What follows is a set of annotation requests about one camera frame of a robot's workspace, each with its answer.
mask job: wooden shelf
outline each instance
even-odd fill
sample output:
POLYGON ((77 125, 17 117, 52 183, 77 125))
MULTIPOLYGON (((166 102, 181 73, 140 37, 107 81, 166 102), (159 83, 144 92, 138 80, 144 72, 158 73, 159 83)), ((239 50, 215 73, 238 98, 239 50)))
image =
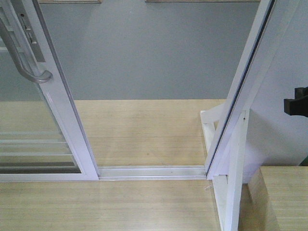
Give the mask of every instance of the wooden shelf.
POLYGON ((307 231, 308 167, 261 167, 248 186, 261 230, 307 231))

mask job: light wooden floor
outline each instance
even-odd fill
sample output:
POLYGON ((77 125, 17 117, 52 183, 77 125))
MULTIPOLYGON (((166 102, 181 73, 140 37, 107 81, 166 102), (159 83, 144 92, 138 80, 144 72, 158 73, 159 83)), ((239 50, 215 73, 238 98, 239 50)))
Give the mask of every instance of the light wooden floor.
POLYGON ((203 165, 200 111, 224 100, 76 101, 98 166, 203 165))
POLYGON ((0 102, 0 132, 58 131, 43 101, 0 102))
MULTIPOLYGON (((243 187, 239 231, 260 231, 243 187)), ((0 183, 3 231, 219 231, 206 180, 0 183)))

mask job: door handle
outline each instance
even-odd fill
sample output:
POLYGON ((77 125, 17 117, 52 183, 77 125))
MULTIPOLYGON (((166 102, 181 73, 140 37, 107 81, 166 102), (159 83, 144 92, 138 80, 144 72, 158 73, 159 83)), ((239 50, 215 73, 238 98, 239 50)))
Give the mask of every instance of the door handle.
POLYGON ((4 42, 6 48, 8 49, 8 52, 10 53, 13 62, 18 70, 18 72, 25 77, 26 79, 30 80, 34 83, 46 83, 49 81, 52 77, 52 73, 45 70, 40 76, 36 76, 30 72, 28 72, 21 60, 21 57, 19 56, 17 47, 11 38, 9 31, 7 30, 4 22, 0 18, 0 36, 2 38, 2 41, 4 42))

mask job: gray wall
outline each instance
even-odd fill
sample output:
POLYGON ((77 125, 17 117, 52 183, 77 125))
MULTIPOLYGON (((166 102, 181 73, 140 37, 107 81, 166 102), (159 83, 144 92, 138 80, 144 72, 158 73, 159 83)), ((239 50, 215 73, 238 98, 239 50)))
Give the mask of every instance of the gray wall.
POLYGON ((73 97, 226 98, 258 3, 42 4, 73 97))

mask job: wall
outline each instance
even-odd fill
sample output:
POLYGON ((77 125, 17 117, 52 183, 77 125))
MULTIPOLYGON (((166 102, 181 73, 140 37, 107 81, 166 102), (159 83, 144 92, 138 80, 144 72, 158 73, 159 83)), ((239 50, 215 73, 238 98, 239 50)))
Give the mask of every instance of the wall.
MULTIPOLYGON (((288 7, 284 1, 278 4, 288 7)), ((307 157, 308 119, 290 116, 283 108, 283 99, 294 98, 294 88, 308 85, 307 9, 308 2, 300 1, 252 104, 244 169, 248 178, 260 165, 296 166, 307 157)), ((273 43, 280 23, 266 35, 273 43)), ((266 52, 259 49, 259 53, 256 66, 266 58, 266 52)))
POLYGON ((258 3, 41 6, 75 99, 222 99, 258 3))

